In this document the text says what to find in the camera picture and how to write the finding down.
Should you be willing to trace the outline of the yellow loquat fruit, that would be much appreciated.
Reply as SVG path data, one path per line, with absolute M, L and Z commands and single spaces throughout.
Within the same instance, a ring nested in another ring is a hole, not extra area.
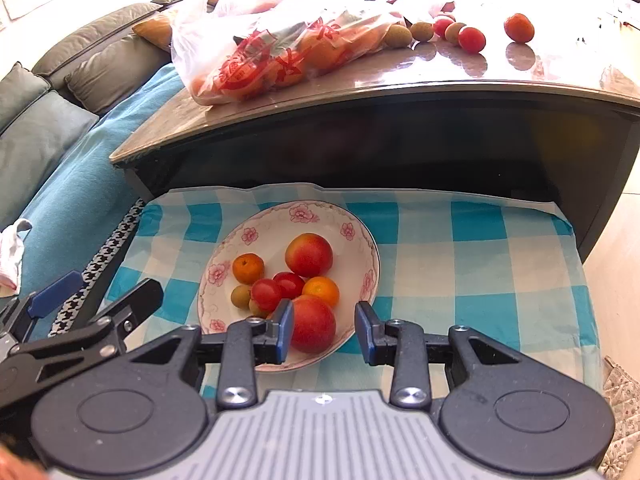
M 257 316 L 258 318 L 266 318 L 269 313 L 265 310 L 262 310 L 260 305 L 254 299 L 251 299 L 248 303 L 248 308 L 250 309 L 250 314 L 253 316 Z

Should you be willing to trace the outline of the tan longan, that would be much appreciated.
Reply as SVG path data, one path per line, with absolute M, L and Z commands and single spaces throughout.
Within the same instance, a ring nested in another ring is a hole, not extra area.
M 250 307 L 250 286 L 236 286 L 231 292 L 230 300 L 236 308 L 247 310 Z

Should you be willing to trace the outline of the red tomato with stem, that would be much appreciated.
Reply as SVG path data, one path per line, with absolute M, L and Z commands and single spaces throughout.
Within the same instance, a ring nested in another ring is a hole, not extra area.
M 275 281 L 271 278 L 262 278 L 250 288 L 250 299 L 257 301 L 262 310 L 271 313 L 277 309 L 282 295 Z

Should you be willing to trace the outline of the large red apple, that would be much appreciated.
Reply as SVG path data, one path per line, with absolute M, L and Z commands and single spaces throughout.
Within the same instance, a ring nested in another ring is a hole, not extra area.
M 326 351 L 334 341 L 336 331 L 332 309 L 321 299 L 309 295 L 294 299 L 293 308 L 292 347 L 309 354 Z

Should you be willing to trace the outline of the orange mandarin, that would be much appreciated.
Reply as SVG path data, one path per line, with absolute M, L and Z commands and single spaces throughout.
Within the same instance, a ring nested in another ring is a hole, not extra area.
M 322 300 L 330 308 L 336 307 L 341 297 L 337 284 L 326 276 L 315 276 L 306 281 L 303 294 Z
M 253 285 L 265 276 L 265 263 L 258 255 L 248 252 L 232 262 L 232 274 L 243 285 Z

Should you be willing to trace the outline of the red yellow peach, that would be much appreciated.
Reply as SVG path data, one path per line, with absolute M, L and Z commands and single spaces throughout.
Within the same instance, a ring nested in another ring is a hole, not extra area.
M 324 275 L 333 266 L 333 249 L 330 243 L 316 233 L 296 236 L 285 251 L 288 268 L 302 278 Z

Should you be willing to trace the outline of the houndstooth stool edge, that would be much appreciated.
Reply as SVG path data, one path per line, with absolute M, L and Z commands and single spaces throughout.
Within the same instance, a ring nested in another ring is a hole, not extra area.
M 86 326 L 102 300 L 136 235 L 145 202 L 137 200 L 81 272 L 85 285 L 69 296 L 56 315 L 49 337 Z

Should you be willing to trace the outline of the white pink crumpled cloth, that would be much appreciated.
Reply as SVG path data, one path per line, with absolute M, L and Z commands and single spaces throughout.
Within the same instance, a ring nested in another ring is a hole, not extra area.
M 21 290 L 24 237 L 32 229 L 25 218 L 7 226 L 0 237 L 0 294 L 2 298 L 17 295 Z

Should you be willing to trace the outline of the teal sofa blanket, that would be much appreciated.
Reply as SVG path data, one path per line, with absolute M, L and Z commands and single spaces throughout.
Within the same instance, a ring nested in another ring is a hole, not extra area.
M 63 156 L 20 213 L 32 224 L 24 238 L 20 298 L 85 270 L 138 200 L 110 155 L 182 89 L 175 66 L 161 67 Z

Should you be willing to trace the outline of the white plate pink flowers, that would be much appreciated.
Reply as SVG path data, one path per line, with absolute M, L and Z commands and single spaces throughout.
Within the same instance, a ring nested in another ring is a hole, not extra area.
M 219 333 L 248 315 L 231 302 L 232 290 L 241 284 L 232 272 L 240 255 L 258 255 L 270 278 L 288 270 L 285 249 L 297 235 L 314 233 L 324 237 L 333 250 L 328 278 L 340 289 L 334 308 L 336 334 L 326 351 L 316 356 L 290 350 L 281 365 L 264 364 L 262 373 L 284 373 L 316 364 L 341 348 L 355 333 L 355 304 L 373 302 L 380 281 L 381 258 L 369 229 L 350 211 L 320 200 L 294 200 L 259 211 L 241 222 L 214 249 L 198 289 L 198 320 L 206 334 Z

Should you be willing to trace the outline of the blue white checkered cloth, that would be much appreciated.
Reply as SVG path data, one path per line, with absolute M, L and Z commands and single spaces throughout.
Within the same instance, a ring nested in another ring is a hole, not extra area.
M 186 188 L 153 200 L 107 291 L 115 300 L 145 278 L 162 306 L 131 336 L 138 346 L 198 324 L 198 289 L 214 249 L 241 222 L 294 200 L 340 206 L 369 229 L 381 258 L 372 302 L 432 334 L 465 325 L 592 388 L 602 380 L 596 319 L 574 231 L 557 206 L 460 193 L 328 190 L 312 184 Z M 268 389 L 390 388 L 392 371 L 363 362 L 355 335 L 320 362 L 262 373 Z

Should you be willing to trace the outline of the grey sofa cushion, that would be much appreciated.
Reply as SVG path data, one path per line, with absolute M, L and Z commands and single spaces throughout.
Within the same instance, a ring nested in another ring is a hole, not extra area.
M 15 63 L 1 79 L 1 225 L 13 223 L 98 116 Z

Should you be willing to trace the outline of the dark coffee table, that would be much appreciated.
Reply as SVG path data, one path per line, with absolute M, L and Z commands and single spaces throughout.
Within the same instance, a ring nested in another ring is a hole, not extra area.
M 246 102 L 207 108 L 181 91 L 111 163 L 148 199 L 309 182 L 550 202 L 587 257 L 638 151 L 638 80 L 586 44 L 469 55 L 434 41 Z

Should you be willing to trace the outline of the orange patterned cushion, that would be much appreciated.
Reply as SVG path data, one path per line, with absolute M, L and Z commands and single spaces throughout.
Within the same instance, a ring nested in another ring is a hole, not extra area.
M 155 13 L 144 21 L 132 26 L 134 33 L 153 46 L 170 51 L 172 29 L 170 17 L 165 13 Z

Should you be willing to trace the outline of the longan on table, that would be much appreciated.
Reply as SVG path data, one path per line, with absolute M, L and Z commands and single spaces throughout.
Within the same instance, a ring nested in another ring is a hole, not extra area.
M 390 49 L 403 49 L 413 42 L 413 36 L 406 26 L 393 24 L 384 36 L 384 44 Z
M 465 24 L 462 22 L 452 22 L 450 23 L 445 30 L 445 40 L 454 46 L 459 45 L 459 34 L 462 29 L 465 28 Z
M 413 40 L 416 42 L 427 42 L 434 37 L 434 27 L 433 24 L 429 22 L 413 23 L 409 27 L 409 30 Z

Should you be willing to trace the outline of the red tomato on table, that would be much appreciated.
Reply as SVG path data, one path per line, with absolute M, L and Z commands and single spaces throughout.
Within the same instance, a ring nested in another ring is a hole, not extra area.
M 458 45 L 466 53 L 477 54 L 486 47 L 486 37 L 479 29 L 464 26 L 458 33 Z

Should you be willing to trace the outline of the plastic bag of fruit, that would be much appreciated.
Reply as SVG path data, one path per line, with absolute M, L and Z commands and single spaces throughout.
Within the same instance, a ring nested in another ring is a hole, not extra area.
M 334 72 L 384 49 L 404 19 L 368 0 L 183 0 L 171 58 L 200 105 L 242 102 Z

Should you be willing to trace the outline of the orange-red fruit table end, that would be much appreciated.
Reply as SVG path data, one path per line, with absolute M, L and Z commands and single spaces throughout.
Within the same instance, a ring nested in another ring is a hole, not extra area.
M 527 44 L 535 36 L 535 27 L 529 18 L 521 13 L 509 16 L 503 24 L 504 32 L 517 44 Z

